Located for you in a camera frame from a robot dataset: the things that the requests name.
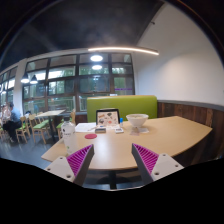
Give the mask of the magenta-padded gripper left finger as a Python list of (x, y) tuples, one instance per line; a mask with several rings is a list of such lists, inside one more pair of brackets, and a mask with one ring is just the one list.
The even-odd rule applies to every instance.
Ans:
[(59, 156), (46, 168), (46, 171), (82, 186), (93, 156), (94, 145), (91, 144), (68, 157)]

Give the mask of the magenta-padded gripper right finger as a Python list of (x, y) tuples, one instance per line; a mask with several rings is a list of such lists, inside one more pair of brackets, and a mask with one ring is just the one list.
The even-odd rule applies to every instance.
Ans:
[(132, 144), (132, 155), (145, 185), (183, 169), (183, 166), (168, 154), (157, 154), (135, 143)]

